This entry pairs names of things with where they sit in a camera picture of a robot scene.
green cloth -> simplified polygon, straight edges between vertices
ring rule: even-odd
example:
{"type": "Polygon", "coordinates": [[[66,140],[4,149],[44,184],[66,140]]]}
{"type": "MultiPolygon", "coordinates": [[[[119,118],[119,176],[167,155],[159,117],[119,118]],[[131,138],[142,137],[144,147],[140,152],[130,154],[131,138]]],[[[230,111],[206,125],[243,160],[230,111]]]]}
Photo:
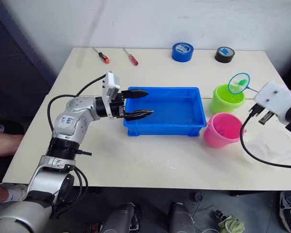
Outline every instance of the green cloth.
{"type": "Polygon", "coordinates": [[[244,223],[230,215],[219,224],[221,233],[242,233],[245,229],[244,223]]]}

robotic arm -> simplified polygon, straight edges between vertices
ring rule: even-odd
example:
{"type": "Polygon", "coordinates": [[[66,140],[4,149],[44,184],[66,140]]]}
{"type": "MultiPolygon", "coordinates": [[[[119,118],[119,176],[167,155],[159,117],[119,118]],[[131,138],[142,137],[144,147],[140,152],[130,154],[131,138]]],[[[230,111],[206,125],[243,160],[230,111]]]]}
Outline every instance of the robotic arm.
{"type": "Polygon", "coordinates": [[[261,124],[264,125],[273,115],[276,115],[282,124],[291,124],[291,91],[285,85],[269,81],[256,94],[254,100],[269,110],[259,121],[261,124]]]}
{"type": "Polygon", "coordinates": [[[77,96],[67,103],[65,111],[55,120],[48,150],[32,176],[26,199],[13,203],[0,213],[0,233],[39,233],[51,216],[63,213],[81,199],[79,193],[74,202],[67,203],[74,183],[70,172],[75,170],[80,183],[80,174],[83,174],[75,167],[75,156],[91,155],[79,149],[90,122],[101,117],[136,120],[153,113],[152,110],[126,113],[125,99],[143,97],[148,93],[143,90],[118,93],[119,88],[118,78],[108,72],[103,80],[102,97],[77,96]]]}

orange screwdriver handle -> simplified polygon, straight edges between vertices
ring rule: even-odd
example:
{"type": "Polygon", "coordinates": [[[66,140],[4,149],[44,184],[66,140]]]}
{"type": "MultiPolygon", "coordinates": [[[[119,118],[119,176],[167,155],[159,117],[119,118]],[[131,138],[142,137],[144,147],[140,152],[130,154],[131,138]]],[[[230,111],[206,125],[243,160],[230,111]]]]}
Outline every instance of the orange screwdriver handle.
{"type": "Polygon", "coordinates": [[[135,66],[137,66],[139,63],[138,63],[138,61],[136,60],[136,58],[134,58],[134,56],[133,55],[128,55],[128,57],[129,57],[129,59],[130,59],[130,61],[135,65],[135,66]]]}
{"type": "Polygon", "coordinates": [[[98,53],[99,57],[101,57],[101,59],[105,62],[105,63],[109,63],[110,60],[107,58],[106,55],[102,54],[102,52],[98,53]]]}

screwdriver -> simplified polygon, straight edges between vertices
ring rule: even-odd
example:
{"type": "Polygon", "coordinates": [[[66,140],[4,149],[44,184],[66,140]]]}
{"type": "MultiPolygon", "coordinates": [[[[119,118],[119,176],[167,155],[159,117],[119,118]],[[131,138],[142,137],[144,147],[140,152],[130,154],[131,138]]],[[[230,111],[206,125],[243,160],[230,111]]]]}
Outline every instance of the screwdriver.
{"type": "Polygon", "coordinates": [[[136,58],[134,58],[133,55],[131,55],[130,53],[127,52],[127,50],[123,47],[124,52],[127,54],[128,58],[130,59],[130,61],[137,66],[138,65],[138,61],[136,60],[136,58]]]}
{"type": "Polygon", "coordinates": [[[101,57],[101,59],[105,62],[105,63],[109,63],[110,60],[107,58],[106,55],[104,55],[102,52],[98,52],[97,49],[93,48],[93,50],[95,50],[96,53],[98,53],[99,57],[101,57]]]}

black tape roll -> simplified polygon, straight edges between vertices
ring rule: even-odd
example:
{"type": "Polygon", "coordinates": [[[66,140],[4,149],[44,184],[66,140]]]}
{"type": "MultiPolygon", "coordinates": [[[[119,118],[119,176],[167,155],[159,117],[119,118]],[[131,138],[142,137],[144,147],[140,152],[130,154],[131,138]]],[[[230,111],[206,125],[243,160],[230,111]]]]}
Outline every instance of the black tape roll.
{"type": "Polygon", "coordinates": [[[217,52],[214,58],[221,63],[229,63],[232,61],[235,51],[229,47],[220,47],[217,49],[217,52]]]}

